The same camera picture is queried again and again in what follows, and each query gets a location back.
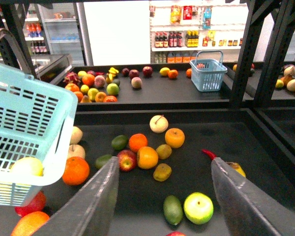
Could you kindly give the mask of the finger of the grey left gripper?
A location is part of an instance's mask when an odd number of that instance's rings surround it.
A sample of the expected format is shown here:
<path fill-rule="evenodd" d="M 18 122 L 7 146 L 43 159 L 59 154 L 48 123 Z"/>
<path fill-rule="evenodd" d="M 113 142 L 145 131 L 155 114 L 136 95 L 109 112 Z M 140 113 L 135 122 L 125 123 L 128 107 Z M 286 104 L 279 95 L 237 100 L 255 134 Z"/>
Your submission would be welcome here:
<path fill-rule="evenodd" d="M 0 54 L 6 65 L 30 73 L 30 65 L 13 34 L 0 28 Z"/>

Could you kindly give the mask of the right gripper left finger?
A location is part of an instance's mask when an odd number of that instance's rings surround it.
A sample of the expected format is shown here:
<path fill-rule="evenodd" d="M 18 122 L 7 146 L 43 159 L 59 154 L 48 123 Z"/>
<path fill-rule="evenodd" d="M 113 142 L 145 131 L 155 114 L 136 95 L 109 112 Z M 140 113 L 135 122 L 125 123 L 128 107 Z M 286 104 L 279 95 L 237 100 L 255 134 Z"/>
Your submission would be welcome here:
<path fill-rule="evenodd" d="M 35 236 L 106 236 L 117 202 L 118 158 L 113 156 Z"/>

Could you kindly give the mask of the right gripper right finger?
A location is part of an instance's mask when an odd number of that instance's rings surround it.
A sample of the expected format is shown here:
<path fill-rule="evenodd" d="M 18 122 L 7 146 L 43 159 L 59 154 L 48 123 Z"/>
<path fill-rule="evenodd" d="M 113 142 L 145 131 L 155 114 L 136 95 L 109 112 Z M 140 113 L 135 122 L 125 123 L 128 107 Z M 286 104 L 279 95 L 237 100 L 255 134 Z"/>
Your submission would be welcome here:
<path fill-rule="evenodd" d="M 211 162 L 216 199 L 232 236 L 295 236 L 295 212 L 243 177 L 224 160 Z"/>

